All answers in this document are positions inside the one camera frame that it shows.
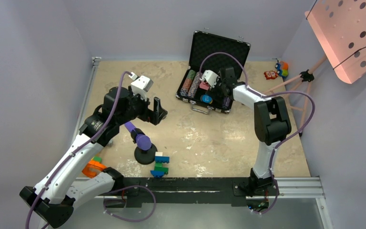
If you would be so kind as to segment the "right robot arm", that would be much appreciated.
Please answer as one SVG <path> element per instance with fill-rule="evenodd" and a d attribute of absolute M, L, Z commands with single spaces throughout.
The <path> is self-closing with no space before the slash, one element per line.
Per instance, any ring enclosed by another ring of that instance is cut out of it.
<path fill-rule="evenodd" d="M 252 108 L 254 131 L 259 140 L 256 162 L 248 183 L 238 188 L 249 196 L 260 195 L 273 185 L 275 154 L 292 126 L 282 97 L 267 98 L 244 82 L 239 82 L 233 67 L 221 68 L 216 88 L 224 96 Z"/>

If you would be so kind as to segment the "black aluminium poker case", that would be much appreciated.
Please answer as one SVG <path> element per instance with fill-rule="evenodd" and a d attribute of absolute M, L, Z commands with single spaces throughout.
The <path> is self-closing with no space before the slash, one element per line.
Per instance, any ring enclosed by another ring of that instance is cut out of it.
<path fill-rule="evenodd" d="M 211 111 L 229 114 L 233 101 L 231 100 L 229 110 L 223 109 L 222 103 L 224 98 L 220 98 L 211 87 L 208 91 L 198 87 L 194 98 L 181 96 L 180 90 L 189 70 L 194 70 L 196 73 L 203 73 L 205 70 L 212 70 L 215 73 L 219 73 L 221 68 L 234 67 L 235 75 L 240 79 L 250 49 L 251 45 L 244 41 L 226 38 L 204 31 L 195 31 L 193 33 L 188 68 L 181 79 L 175 97 L 178 100 L 189 103 L 193 111 L 205 115 L 208 115 Z M 200 97 L 203 94 L 212 97 L 213 102 L 211 104 L 201 102 Z"/>

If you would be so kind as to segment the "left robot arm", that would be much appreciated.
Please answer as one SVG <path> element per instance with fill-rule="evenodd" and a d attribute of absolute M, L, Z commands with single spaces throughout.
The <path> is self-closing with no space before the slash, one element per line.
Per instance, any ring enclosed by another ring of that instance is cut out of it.
<path fill-rule="evenodd" d="M 55 229 L 90 199 L 105 193 L 118 195 L 126 190 L 124 176 L 112 167 L 105 168 L 81 186 L 73 186 L 73 182 L 90 159 L 119 133 L 121 125 L 135 118 L 157 125 L 167 116 L 158 97 L 153 99 L 152 110 L 149 105 L 149 99 L 142 99 L 131 87 L 111 88 L 103 103 L 86 118 L 69 150 L 52 171 L 35 186 L 25 186 L 20 191 L 30 212 L 35 212 Z"/>

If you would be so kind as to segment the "blue dealer button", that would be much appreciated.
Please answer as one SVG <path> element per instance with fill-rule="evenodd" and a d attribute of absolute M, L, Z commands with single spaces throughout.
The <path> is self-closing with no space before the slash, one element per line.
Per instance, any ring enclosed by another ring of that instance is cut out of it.
<path fill-rule="evenodd" d="M 201 95 L 200 100 L 201 100 L 201 102 L 206 103 L 206 104 L 211 104 L 213 102 L 212 97 L 210 97 L 206 94 Z"/>

